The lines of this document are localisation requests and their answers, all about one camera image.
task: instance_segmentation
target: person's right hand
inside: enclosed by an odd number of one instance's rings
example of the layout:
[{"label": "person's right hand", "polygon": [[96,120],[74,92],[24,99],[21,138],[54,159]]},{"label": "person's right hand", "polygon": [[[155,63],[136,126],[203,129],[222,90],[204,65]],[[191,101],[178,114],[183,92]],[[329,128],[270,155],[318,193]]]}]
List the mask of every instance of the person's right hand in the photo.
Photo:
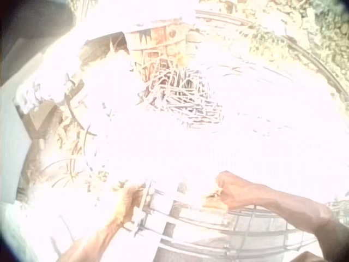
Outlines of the person's right hand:
[{"label": "person's right hand", "polygon": [[252,183],[228,171],[221,172],[216,183],[221,189],[220,194],[207,198],[203,207],[233,210],[258,205],[259,201],[268,198],[268,187]]}]

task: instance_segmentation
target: hand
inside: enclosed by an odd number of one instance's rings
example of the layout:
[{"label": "hand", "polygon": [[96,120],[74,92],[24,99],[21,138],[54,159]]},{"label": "hand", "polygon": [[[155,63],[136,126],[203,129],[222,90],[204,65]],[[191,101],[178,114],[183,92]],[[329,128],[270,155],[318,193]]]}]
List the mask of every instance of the hand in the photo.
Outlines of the hand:
[{"label": "hand", "polygon": [[114,221],[127,223],[132,219],[134,207],[139,206],[143,196],[143,190],[140,186],[125,185],[116,192],[110,191],[104,193],[99,205],[97,206],[98,216],[104,225]]},{"label": "hand", "polygon": [[265,198],[267,187],[254,184],[228,171],[220,173],[216,183],[221,189],[217,197],[207,198],[204,207],[223,210],[239,209],[248,205],[257,205],[258,200]]}]

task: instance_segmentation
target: bundle of sticks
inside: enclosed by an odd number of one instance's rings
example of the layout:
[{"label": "bundle of sticks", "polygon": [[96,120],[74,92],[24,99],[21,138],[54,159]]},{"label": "bundle of sticks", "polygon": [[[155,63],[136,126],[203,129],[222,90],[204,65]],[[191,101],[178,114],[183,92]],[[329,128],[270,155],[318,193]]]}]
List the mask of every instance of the bundle of sticks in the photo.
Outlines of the bundle of sticks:
[{"label": "bundle of sticks", "polygon": [[199,70],[178,68],[173,60],[160,57],[143,66],[143,79],[141,98],[153,110],[169,112],[190,128],[221,122],[222,107]]}]

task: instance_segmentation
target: person's left hand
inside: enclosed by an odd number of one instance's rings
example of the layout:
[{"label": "person's left hand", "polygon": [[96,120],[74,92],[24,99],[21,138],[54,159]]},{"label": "person's left hand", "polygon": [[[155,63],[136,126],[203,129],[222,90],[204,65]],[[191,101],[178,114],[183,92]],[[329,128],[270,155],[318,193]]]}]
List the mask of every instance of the person's left hand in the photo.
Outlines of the person's left hand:
[{"label": "person's left hand", "polygon": [[125,185],[115,192],[110,190],[104,193],[96,210],[99,223],[107,225],[115,221],[123,224],[129,222],[142,196],[143,190],[137,185]]}]

